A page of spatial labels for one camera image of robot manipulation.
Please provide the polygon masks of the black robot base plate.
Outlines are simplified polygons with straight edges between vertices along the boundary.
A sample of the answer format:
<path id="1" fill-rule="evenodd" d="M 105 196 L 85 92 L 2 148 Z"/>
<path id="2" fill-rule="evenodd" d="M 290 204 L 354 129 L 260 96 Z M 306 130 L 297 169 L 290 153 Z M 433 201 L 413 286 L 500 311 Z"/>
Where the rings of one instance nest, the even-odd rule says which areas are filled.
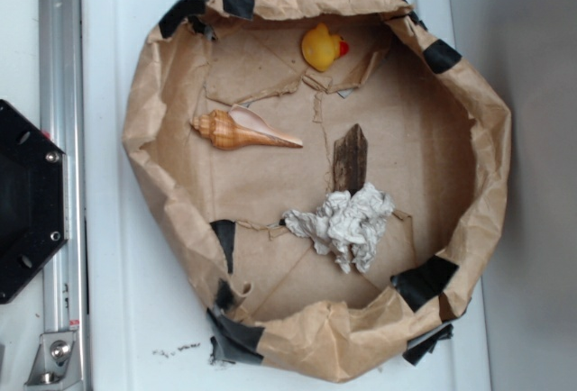
<path id="1" fill-rule="evenodd" d="M 67 240 L 65 154 L 1 102 L 1 303 L 12 302 Z"/>

